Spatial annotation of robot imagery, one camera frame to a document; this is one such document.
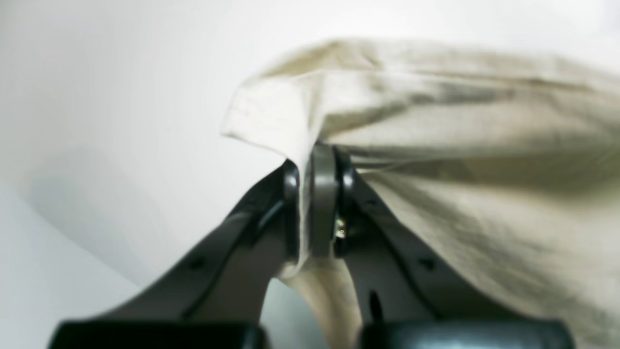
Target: beige fabric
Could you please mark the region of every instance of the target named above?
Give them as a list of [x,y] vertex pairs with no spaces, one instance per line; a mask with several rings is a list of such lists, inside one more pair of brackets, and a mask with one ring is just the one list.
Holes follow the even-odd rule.
[[[566,321],[580,348],[611,348],[619,93],[617,77],[552,56],[340,40],[249,79],[223,130],[302,171],[316,140],[346,149],[401,222],[480,290]],[[361,322],[346,269],[310,259],[282,278],[332,347],[348,347]]]

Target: cloth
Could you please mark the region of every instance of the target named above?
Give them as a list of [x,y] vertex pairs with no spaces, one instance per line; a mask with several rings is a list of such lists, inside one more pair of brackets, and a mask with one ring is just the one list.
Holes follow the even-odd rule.
[[[397,218],[483,293],[563,320],[579,348],[611,348],[620,346],[619,93],[613,74],[552,55],[334,40],[249,78],[223,133],[281,153],[302,174],[316,141],[343,148]],[[308,257],[306,244],[301,255],[281,279],[310,303],[330,345],[349,347],[361,320],[346,267]]]

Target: white wall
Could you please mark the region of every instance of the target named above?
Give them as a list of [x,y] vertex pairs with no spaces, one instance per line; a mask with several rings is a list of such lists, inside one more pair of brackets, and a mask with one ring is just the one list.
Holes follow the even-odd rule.
[[397,36],[614,67],[592,48],[617,46],[618,10],[603,0],[4,0],[0,180],[67,241],[144,286],[283,160],[218,133],[235,87],[283,52]]

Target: white background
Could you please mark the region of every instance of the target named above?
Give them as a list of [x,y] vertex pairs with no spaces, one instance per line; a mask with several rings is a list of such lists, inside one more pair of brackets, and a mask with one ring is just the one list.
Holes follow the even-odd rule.
[[[219,136],[243,79],[334,37],[551,50],[607,70],[604,0],[3,0],[0,348],[153,281],[283,159]],[[299,297],[272,285],[280,348],[320,348]]]

